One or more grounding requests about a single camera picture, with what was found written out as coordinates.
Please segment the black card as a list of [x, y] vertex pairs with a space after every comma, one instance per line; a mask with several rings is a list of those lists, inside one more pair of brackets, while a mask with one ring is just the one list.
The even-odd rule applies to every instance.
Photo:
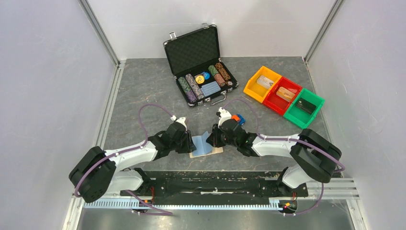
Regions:
[[310, 115], [312, 115], [317, 108], [316, 105], [303, 98], [299, 98], [295, 106]]

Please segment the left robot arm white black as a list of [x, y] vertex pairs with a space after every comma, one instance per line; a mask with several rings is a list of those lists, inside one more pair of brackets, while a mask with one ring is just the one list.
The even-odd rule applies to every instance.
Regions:
[[92, 147], [69, 174], [75, 187], [75, 196], [92, 203], [105, 194], [124, 190], [145, 195], [150, 190], [150, 181], [141, 170], [132, 167], [156, 161], [170, 152], [190, 153], [196, 147], [192, 142], [186, 118], [176, 119], [169, 127], [147, 138], [147, 141], [121, 149], [102, 150]]

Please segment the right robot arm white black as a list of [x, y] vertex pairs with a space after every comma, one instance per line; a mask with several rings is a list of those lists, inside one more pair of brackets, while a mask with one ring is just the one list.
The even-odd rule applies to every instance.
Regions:
[[228, 119], [213, 125], [206, 142], [216, 148], [233, 146], [247, 157], [292, 158], [296, 164], [283, 170], [276, 183], [283, 196], [311, 180], [327, 184], [334, 173], [344, 170], [339, 162], [341, 150], [308, 128], [291, 136], [266, 136], [247, 132], [237, 121]]

